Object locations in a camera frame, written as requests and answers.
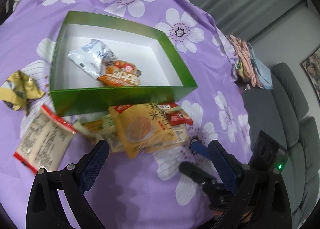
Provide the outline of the red triangular snack packet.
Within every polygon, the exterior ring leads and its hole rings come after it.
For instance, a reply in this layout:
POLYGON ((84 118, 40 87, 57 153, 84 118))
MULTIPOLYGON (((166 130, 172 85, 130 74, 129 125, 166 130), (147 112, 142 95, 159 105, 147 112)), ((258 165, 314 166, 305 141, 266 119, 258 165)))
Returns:
POLYGON ((191 117, 176 103, 159 104, 159 109, 164 112, 171 126, 186 124, 193 125, 191 117))

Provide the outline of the yellow biscuit packet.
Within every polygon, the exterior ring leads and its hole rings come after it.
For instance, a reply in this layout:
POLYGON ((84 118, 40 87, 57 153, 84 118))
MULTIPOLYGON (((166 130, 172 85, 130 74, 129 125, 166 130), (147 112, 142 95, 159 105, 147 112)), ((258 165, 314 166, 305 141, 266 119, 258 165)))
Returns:
POLYGON ((185 125, 172 126, 155 103, 111 106, 108 112, 131 159, 141 150, 154 153, 181 146, 188 140, 185 125))

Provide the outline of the beige red-edged snack packet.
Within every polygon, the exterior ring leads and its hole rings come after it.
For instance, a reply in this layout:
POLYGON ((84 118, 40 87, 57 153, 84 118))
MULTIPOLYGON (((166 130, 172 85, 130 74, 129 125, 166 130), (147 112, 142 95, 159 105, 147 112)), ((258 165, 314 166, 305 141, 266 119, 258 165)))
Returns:
POLYGON ((44 104, 27 128, 13 157, 33 173, 40 168, 57 171, 75 135, 73 126, 44 104))

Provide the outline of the green cream snack packet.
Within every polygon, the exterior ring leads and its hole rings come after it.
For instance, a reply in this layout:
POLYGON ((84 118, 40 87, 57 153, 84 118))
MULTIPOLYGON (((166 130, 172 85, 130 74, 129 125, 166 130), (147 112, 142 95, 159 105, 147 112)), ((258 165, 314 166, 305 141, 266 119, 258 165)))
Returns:
POLYGON ((124 147, 117 134, 116 126, 110 114, 102 116, 100 119, 82 123, 76 121, 73 128, 81 135, 96 145, 100 140, 108 142, 112 153, 124 152, 124 147))

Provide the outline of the gold snack packet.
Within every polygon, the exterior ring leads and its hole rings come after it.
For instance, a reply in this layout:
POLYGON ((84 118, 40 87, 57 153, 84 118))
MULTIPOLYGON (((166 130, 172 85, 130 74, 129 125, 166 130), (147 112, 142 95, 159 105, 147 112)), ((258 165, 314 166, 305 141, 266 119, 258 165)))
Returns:
POLYGON ((1 86, 1 100, 13 111, 23 110, 29 114, 29 103, 42 98, 45 92, 36 81, 22 72, 15 71, 1 86))

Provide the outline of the purple floral tablecloth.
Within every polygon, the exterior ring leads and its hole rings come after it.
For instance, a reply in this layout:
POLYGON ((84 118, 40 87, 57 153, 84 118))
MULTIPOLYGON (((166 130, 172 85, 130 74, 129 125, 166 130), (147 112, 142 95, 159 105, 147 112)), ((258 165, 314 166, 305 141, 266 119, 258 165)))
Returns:
MULTIPOLYGON (((241 162, 251 157, 247 111, 234 82, 235 54, 214 19, 187 0, 22 0, 1 25, 1 85, 20 70, 44 95, 14 111, 1 104, 1 204, 26 227, 37 166, 53 163, 48 148, 23 141, 47 106, 74 122, 111 106, 141 104, 154 121, 157 104, 175 102, 193 120, 190 139, 218 140, 241 162), (68 53, 99 39, 141 71, 138 87, 106 87, 68 53)), ((209 199, 179 171, 183 161, 216 175, 213 164, 183 145, 147 153, 144 143, 112 153, 86 198, 106 228, 196 228, 212 219, 209 199)))

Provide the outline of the grey sofa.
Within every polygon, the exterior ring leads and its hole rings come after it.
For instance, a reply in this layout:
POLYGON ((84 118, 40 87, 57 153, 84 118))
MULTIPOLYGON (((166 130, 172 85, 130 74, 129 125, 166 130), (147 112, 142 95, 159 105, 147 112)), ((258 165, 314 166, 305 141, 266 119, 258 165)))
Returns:
POLYGON ((289 66, 271 68, 271 90, 251 88, 242 94, 248 112, 251 144, 264 131, 289 152, 282 172, 289 196, 292 227, 311 214, 319 192, 319 134, 316 120, 289 66))

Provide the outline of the folded pink blue cloths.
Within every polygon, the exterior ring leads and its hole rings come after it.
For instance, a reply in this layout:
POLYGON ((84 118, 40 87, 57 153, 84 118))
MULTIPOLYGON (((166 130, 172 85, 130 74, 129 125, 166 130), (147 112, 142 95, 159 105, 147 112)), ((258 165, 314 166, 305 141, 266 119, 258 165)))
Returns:
POLYGON ((250 83, 252 87, 271 90, 273 88, 271 70, 255 56, 252 45, 233 35, 228 35, 226 38, 238 57, 235 69, 241 80, 250 83))

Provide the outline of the orange snack packet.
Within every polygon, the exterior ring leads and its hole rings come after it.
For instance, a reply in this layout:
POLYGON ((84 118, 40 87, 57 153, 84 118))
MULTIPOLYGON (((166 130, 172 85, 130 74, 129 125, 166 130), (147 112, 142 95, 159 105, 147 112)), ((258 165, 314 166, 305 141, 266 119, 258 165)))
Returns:
POLYGON ((105 64, 105 74, 97 80, 105 86, 140 86, 142 72, 135 64, 123 60, 114 60, 105 64))

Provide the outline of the green cardboard box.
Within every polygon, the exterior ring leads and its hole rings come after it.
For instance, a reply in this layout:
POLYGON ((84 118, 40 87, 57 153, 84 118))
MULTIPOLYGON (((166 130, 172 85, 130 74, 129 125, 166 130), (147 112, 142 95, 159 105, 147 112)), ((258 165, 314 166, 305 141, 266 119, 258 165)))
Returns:
POLYGON ((196 87, 164 32, 108 15, 67 13, 50 69, 49 94, 59 116, 177 102, 196 87))

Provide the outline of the silver white snack packet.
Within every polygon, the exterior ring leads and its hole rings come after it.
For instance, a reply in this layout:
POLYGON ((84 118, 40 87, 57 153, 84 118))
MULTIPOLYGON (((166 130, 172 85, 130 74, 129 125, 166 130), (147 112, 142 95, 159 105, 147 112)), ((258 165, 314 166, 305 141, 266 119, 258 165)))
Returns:
POLYGON ((92 78, 98 79, 109 62, 117 59, 112 50, 102 41, 92 39, 88 44, 68 53, 68 58, 92 78))

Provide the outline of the framed wall picture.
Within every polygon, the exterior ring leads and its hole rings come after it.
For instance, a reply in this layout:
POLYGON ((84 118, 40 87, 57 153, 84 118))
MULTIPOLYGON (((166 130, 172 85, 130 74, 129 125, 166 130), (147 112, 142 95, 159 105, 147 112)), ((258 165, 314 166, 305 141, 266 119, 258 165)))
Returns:
POLYGON ((320 48, 318 48, 310 57, 308 57, 303 63, 302 67, 304 68, 308 78, 310 79, 312 86, 315 90, 315 93, 319 97, 319 69, 320 69, 320 57, 319 57, 320 48))

